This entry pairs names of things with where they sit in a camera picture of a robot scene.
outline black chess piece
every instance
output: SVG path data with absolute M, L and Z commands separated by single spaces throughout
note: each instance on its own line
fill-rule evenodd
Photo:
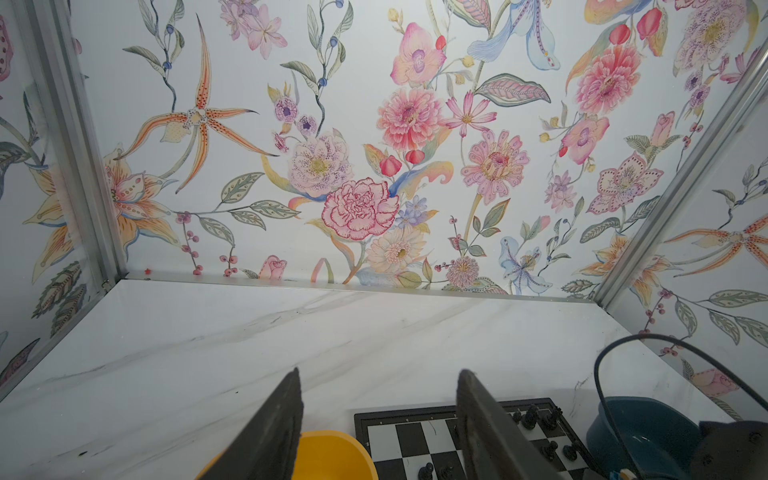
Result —
M 541 454 L 550 462 L 554 460 L 554 454 L 558 450 L 558 443 L 554 440 L 549 442 L 549 445 L 542 446 L 540 449 Z
M 565 458 L 572 462 L 576 462 L 576 449 L 573 445 L 566 445 L 563 447 L 563 455 L 565 455 Z
M 536 428 L 536 420 L 538 419 L 538 409 L 536 405 L 528 407 L 528 411 L 523 415 L 522 424 L 528 430 Z
M 428 463 L 419 469 L 419 480 L 432 480 L 432 472 L 435 471 L 435 466 Z
M 437 472 L 437 480 L 454 480 L 453 467 L 446 465 Z
M 558 419 L 562 415 L 563 411 L 560 407 L 555 407 L 544 418 L 541 419 L 541 426 L 546 430 L 554 430 L 558 427 Z

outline black cable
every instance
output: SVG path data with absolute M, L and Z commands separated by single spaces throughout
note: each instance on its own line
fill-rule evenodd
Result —
M 603 358 L 614 348 L 617 346 L 623 344 L 623 343 L 629 343 L 635 340 L 643 340 L 643 339 L 653 339 L 653 340 L 663 340 L 665 342 L 674 343 L 675 345 L 682 346 L 685 349 L 689 349 L 691 352 L 695 353 L 702 359 L 705 359 L 708 361 L 712 366 L 720 370 L 725 376 L 727 376 L 733 383 L 736 383 L 741 389 L 747 393 L 752 399 L 759 403 L 760 406 L 762 406 L 766 411 L 768 411 L 768 402 L 765 401 L 763 397 L 757 394 L 754 390 L 750 388 L 742 379 L 737 377 L 733 372 L 731 372 L 729 369 L 727 369 L 722 363 L 718 362 L 711 356 L 707 355 L 706 353 L 699 350 L 697 347 L 690 345 L 689 343 L 685 343 L 682 340 L 678 340 L 672 336 L 667 335 L 659 335 L 658 333 L 638 333 L 637 335 L 629 335 L 625 336 L 623 339 L 618 339 L 609 346 L 605 347 L 602 352 L 600 352 L 600 355 L 598 355 L 598 359 L 594 361 L 594 386 L 596 390 L 598 391 L 598 397 L 600 397 L 600 404 L 603 406 L 603 411 L 605 412 L 605 418 L 608 420 L 608 425 L 611 427 L 611 430 L 613 431 L 614 435 L 616 436 L 616 440 L 619 441 L 619 445 L 621 446 L 621 449 L 624 451 L 624 454 L 629 459 L 631 466 L 634 468 L 635 473 L 637 474 L 637 478 L 639 480 L 647 480 L 647 477 L 643 475 L 643 473 L 640 470 L 640 467 L 637 466 L 637 462 L 634 461 L 634 458 L 632 458 L 632 454 L 629 453 L 629 448 L 627 447 L 627 444 L 624 442 L 624 440 L 621 438 L 621 434 L 619 433 L 618 427 L 616 426 L 616 422 L 614 421 L 614 416 L 611 414 L 611 412 L 608 410 L 608 405 L 605 402 L 605 396 L 603 395 L 603 389 L 600 387 L 600 377 L 599 377 L 599 369 L 600 369 L 600 362 L 603 361 Z

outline marble countertop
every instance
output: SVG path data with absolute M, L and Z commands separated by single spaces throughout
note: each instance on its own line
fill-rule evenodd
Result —
M 628 334 L 591 303 L 123 280 L 0 402 L 0 478 L 194 478 L 294 366 L 303 431 L 453 405 L 469 368 L 499 400 L 552 398 L 584 439 L 594 359 Z M 640 343 L 601 381 L 729 421 Z

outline chessboard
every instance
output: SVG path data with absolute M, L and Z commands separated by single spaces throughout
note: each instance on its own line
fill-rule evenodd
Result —
M 559 411 L 550 399 L 500 402 L 499 405 L 512 416 L 536 450 L 549 457 L 562 478 L 582 480 L 586 470 L 595 469 L 584 443 L 563 416 L 550 416 Z M 531 406 L 535 406 L 538 415 L 535 424 L 533 417 L 528 417 L 528 426 L 533 427 L 529 429 L 523 424 Z M 454 406 L 358 413 L 355 434 L 371 455 L 379 480 L 422 480 L 419 470 L 427 464 L 431 464 L 431 473 L 426 478 L 466 480 L 457 422 Z

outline blue bowl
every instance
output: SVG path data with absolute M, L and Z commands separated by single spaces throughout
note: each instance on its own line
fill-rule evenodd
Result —
M 701 442 L 699 428 L 677 410 L 654 399 L 607 397 L 621 438 L 637 466 L 680 480 L 690 479 L 690 459 Z M 621 449 L 600 405 L 587 432 L 587 447 L 604 472 L 619 472 L 631 463 Z

